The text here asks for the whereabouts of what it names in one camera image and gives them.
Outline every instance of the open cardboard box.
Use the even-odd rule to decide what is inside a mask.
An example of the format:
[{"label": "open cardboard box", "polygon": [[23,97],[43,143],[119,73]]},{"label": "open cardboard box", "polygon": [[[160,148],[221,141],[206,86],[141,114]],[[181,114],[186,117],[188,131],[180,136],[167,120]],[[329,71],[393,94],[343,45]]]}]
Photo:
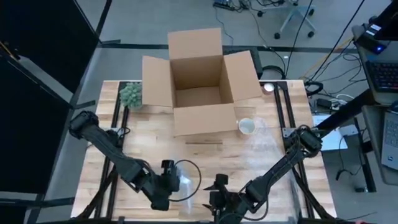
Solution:
[{"label": "open cardboard box", "polygon": [[142,103],[174,109],[174,135],[238,128],[234,102],[262,95],[250,52],[223,56],[221,29],[169,33],[169,58],[142,59]]}]

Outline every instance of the white cup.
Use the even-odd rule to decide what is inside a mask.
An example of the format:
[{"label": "white cup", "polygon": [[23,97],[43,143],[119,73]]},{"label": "white cup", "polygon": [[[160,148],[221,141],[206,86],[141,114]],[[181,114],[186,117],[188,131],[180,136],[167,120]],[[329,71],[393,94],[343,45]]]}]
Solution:
[{"label": "white cup", "polygon": [[239,121],[238,128],[243,134],[252,134],[256,130],[256,125],[252,119],[243,118]]}]

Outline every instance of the green plant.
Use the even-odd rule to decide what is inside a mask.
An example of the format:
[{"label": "green plant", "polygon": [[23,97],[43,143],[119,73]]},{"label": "green plant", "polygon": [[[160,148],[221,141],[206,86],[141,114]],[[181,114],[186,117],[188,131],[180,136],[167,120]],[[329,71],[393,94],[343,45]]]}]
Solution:
[{"label": "green plant", "polygon": [[129,109],[139,109],[142,107],[142,85],[138,82],[127,83],[120,91],[120,102]]}]

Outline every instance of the wooden tabletop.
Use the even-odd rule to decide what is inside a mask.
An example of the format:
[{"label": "wooden tabletop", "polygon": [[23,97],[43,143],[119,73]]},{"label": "wooden tabletop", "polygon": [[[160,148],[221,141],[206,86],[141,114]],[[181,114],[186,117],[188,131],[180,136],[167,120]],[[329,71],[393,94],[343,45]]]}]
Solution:
[{"label": "wooden tabletop", "polygon": [[[111,126],[119,82],[105,81],[103,83],[96,110],[102,128]],[[313,126],[303,82],[289,80],[287,83],[295,123],[297,126],[301,124]],[[280,94],[284,117],[288,124],[283,93]],[[248,136],[239,134],[238,131],[229,131],[174,137],[174,119],[170,108],[145,106],[139,111],[131,111],[127,126],[132,131],[124,140],[123,152],[125,154],[148,161],[158,174],[161,172],[160,163],[163,159],[190,159],[199,166],[203,178],[200,190],[191,201],[172,202],[167,212],[152,210],[149,200],[142,192],[135,193],[119,180],[113,220],[117,220],[120,216],[131,221],[212,220],[211,212],[202,206],[203,203],[208,203],[209,192],[202,189],[213,184],[217,173],[229,175],[227,188],[237,192],[249,180],[267,172],[284,152],[274,95],[263,95],[261,98],[235,102],[235,112],[238,119],[254,118],[256,120],[256,124],[260,126],[256,134]],[[123,109],[120,110],[118,127],[120,127],[122,113]],[[95,147],[87,150],[72,217],[77,216],[97,192],[103,162],[104,156],[99,150]],[[325,209],[335,216],[335,207],[322,155],[319,153],[315,158],[306,159],[304,164],[310,190]],[[190,190],[194,190],[199,181],[197,170],[190,164],[183,164],[182,169],[192,181]],[[296,217],[299,206],[305,212],[301,191],[295,187],[298,189],[297,193],[292,193],[292,182],[294,178],[286,175],[271,188],[269,213],[264,221],[287,221],[291,217]],[[172,195],[172,198],[176,199],[181,197],[183,195],[179,193]],[[103,217],[107,204],[108,194],[104,198]],[[247,216],[261,217],[265,207],[263,206],[257,214],[248,213]]]}]

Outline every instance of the gray floor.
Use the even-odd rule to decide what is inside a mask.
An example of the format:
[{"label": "gray floor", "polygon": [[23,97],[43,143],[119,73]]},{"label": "gray floor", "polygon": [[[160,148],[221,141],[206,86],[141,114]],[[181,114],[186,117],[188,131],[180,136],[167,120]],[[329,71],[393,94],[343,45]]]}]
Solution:
[{"label": "gray floor", "polygon": [[[78,3],[91,25],[96,27],[105,0],[79,0]],[[303,26],[297,47],[332,47],[359,3],[360,0],[314,1],[317,9],[311,20],[318,29],[317,33],[312,39],[309,39],[307,38],[309,29]],[[371,15],[380,13],[388,3],[389,0],[365,1],[351,25],[366,22]],[[254,3],[253,6],[259,8],[257,3]],[[257,27],[252,15],[247,11],[238,14],[219,9],[218,15],[219,19],[225,23],[228,33],[233,36],[234,45],[264,44],[257,34]],[[279,29],[285,16],[285,14],[268,12],[262,18],[257,18],[261,34],[268,45],[292,46],[300,19],[291,20],[280,40],[273,39],[274,33]],[[211,7],[211,0],[114,0],[101,34],[101,40],[121,39],[122,43],[128,44],[166,44],[167,33],[170,31],[220,26],[215,19],[215,10]],[[349,29],[343,40],[350,36]],[[231,39],[224,35],[223,43],[230,45]],[[282,57],[289,56],[288,52],[279,53]],[[97,49],[91,60],[79,102],[97,100],[103,80],[141,79],[141,58],[143,55],[167,58],[168,51]],[[291,79],[300,77],[324,56],[325,54],[321,53],[294,53],[290,62],[288,77]],[[282,66],[280,59],[273,53],[260,52],[260,57],[263,66]],[[64,98],[69,99],[71,97],[70,93],[48,78],[47,74],[41,72],[29,60],[24,59],[22,63],[56,89]],[[335,77],[357,66],[357,64],[355,61],[347,62],[339,59],[330,65],[321,79]],[[352,71],[342,78],[325,82],[325,88],[328,91],[339,90],[348,83],[348,79],[355,72]],[[263,75],[263,79],[278,78],[278,74],[273,72],[266,72]],[[363,72],[357,77],[357,79],[361,78],[364,78]],[[366,82],[361,82],[347,88],[342,93],[356,96],[367,87]],[[356,170],[359,164],[358,142],[355,138],[349,138],[348,142],[349,150],[343,151],[343,157],[346,166],[351,170]],[[70,136],[66,138],[47,198],[73,197],[75,195],[84,159],[85,144],[84,141],[77,141]],[[396,223],[394,220],[397,218],[395,211],[398,205],[398,195],[391,192],[394,192],[397,188],[382,183],[374,155],[370,153],[369,156],[377,185],[377,193],[358,194],[354,192],[354,186],[364,184],[362,172],[352,178],[343,176],[337,182],[335,175],[340,168],[338,153],[328,152],[323,154],[337,214],[341,218],[353,218],[377,212],[364,219],[369,222]],[[8,197],[14,198],[15,195],[9,194]],[[65,220],[69,218],[71,209],[71,206],[43,209],[39,221]]]}]

